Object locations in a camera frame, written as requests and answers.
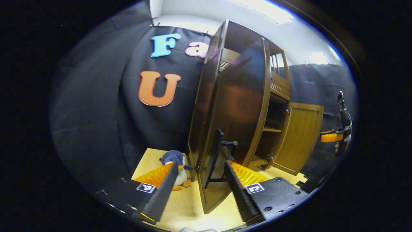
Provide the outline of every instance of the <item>letter u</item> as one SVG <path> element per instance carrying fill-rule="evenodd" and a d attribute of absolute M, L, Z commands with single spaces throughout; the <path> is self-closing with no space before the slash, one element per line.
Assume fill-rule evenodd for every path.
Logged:
<path fill-rule="evenodd" d="M 142 81 L 139 88 L 139 99 L 146 105 L 163 107 L 172 102 L 176 91 L 177 82 L 182 78 L 176 74 L 166 74 L 167 79 L 166 90 L 162 97 L 153 95 L 156 79 L 160 77 L 160 73 L 154 71 L 143 71 L 140 73 Z"/>

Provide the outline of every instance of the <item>penguin plush toy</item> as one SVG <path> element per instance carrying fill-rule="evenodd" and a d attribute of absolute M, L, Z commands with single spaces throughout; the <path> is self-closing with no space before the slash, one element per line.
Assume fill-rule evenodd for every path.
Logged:
<path fill-rule="evenodd" d="M 190 180 L 187 179 L 185 170 L 193 170 L 193 167 L 186 165 L 186 158 L 181 152 L 174 150 L 168 151 L 159 160 L 162 162 L 162 165 L 166 165 L 172 162 L 176 162 L 178 164 L 179 173 L 176 178 L 175 184 L 173 185 L 173 191 L 181 190 L 181 185 L 183 185 L 185 188 L 189 187 Z"/>

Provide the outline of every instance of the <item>ceiling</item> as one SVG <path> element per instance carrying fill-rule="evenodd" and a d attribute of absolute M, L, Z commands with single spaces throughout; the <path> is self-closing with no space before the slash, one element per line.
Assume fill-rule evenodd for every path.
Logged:
<path fill-rule="evenodd" d="M 213 35 L 225 19 L 282 48 L 289 65 L 345 65 L 326 38 L 298 16 L 266 0 L 150 0 L 154 23 Z"/>

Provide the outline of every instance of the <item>light wooden tabletop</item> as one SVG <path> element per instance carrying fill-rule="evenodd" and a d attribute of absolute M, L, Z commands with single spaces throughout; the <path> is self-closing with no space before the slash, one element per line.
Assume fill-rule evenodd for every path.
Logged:
<path fill-rule="evenodd" d="M 132 179 L 161 167 L 162 163 L 159 161 L 159 158 L 161 158 L 165 152 L 166 151 L 148 148 L 139 162 Z M 306 181 L 306 178 L 304 178 L 301 173 L 297 176 L 293 176 L 273 167 L 266 171 L 263 171 L 258 167 L 252 168 L 252 170 L 258 171 L 269 179 L 281 176 L 293 184 L 296 184 L 299 180 L 302 182 Z M 188 188 L 171 192 L 164 208 L 162 218 L 155 226 L 172 232 L 178 232 L 185 227 L 195 231 L 207 229 L 224 231 L 244 224 L 233 193 L 230 193 L 230 195 L 212 212 L 203 214 L 199 186 L 196 178 Z"/>

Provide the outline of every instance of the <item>letter f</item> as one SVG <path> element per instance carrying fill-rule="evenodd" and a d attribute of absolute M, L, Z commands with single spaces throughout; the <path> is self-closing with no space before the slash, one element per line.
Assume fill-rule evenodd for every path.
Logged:
<path fill-rule="evenodd" d="M 180 38 L 182 38 L 182 36 L 179 33 L 167 34 L 162 36 L 153 36 L 152 40 L 154 41 L 154 50 L 153 53 L 150 54 L 150 56 L 161 57 L 169 55 L 172 52 L 170 50 L 167 50 L 167 46 L 169 46 L 169 48 L 174 48 L 176 46 L 175 39 Z"/>

